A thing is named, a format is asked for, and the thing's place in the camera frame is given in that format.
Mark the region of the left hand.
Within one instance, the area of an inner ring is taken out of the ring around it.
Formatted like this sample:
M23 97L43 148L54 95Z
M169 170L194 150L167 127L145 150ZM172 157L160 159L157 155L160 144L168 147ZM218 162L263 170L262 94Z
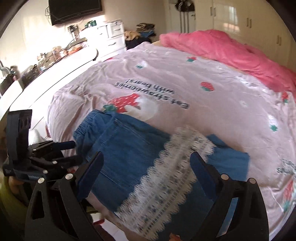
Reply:
M22 187L24 182L16 179L13 176L10 176L8 179L8 184L11 192L15 195L18 195L20 193L20 188Z

